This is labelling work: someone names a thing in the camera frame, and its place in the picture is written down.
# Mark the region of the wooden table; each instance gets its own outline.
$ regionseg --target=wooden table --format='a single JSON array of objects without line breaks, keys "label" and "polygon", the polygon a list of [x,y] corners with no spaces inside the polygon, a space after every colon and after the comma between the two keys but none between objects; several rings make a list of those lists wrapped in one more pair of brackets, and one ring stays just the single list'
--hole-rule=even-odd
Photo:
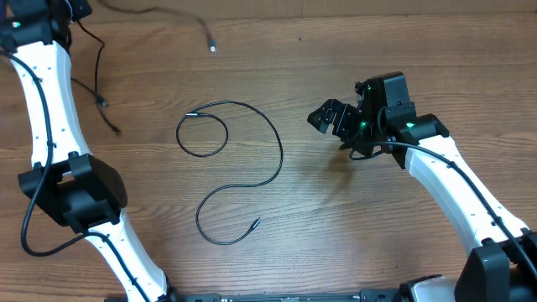
[{"label": "wooden table", "polygon": [[[100,69],[108,117],[74,88],[92,152],[115,167],[128,211],[153,260],[183,293],[275,294],[395,287],[426,274],[456,277],[466,261],[452,226],[421,185],[388,155],[351,162],[339,141],[306,122],[328,98],[355,103],[354,81],[401,70],[418,113],[434,113],[467,162],[516,216],[537,227],[537,14],[227,20],[212,25],[210,55],[194,24],[88,24],[107,41]],[[73,28],[73,73],[92,85],[98,44]],[[102,301],[123,289],[101,256],[81,242],[49,258],[19,243],[28,199],[17,174],[30,168],[31,135],[18,79],[0,66],[0,300]],[[236,106],[214,107],[230,130],[218,155],[198,159],[175,141],[191,108],[231,99],[273,122],[284,167],[270,185],[228,190],[201,213],[217,186],[267,179],[278,147],[266,122]],[[188,147],[220,145],[222,128],[205,119],[182,129]],[[41,210],[30,225],[35,249],[71,238]]]}]

